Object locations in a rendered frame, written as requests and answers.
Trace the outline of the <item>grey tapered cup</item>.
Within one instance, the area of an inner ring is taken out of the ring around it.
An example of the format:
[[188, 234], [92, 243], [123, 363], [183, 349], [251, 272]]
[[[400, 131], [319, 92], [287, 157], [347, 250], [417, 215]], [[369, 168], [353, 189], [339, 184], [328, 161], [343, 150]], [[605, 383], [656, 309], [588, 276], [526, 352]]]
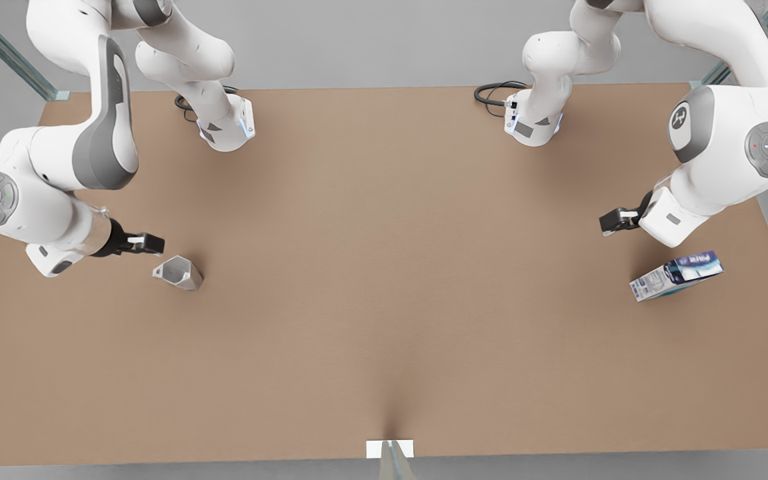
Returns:
[[187, 258], [176, 255], [152, 270], [152, 277], [183, 291], [198, 291], [203, 282], [200, 270]]

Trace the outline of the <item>blue and white carton box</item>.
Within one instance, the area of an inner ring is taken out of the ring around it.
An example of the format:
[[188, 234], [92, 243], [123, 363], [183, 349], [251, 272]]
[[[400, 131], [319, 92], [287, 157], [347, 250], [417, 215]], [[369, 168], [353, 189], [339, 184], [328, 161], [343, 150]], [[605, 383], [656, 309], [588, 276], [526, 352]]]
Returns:
[[710, 277], [723, 273], [720, 259], [713, 250], [674, 258], [629, 283], [640, 303], [652, 298], [667, 297]]

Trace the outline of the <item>silver frame post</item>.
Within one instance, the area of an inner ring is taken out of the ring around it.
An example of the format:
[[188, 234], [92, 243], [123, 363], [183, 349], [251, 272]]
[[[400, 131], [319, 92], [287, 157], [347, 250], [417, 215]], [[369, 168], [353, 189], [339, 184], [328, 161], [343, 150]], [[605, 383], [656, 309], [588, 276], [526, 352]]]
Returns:
[[414, 440], [368, 440], [366, 458], [380, 459], [379, 480], [417, 480], [409, 459], [414, 458]]
[[45, 101], [68, 101], [69, 91], [55, 88], [18, 49], [0, 33], [0, 60]]
[[725, 91], [768, 91], [768, 30], [744, 0], [698, 0], [685, 46], [717, 58], [734, 75]]

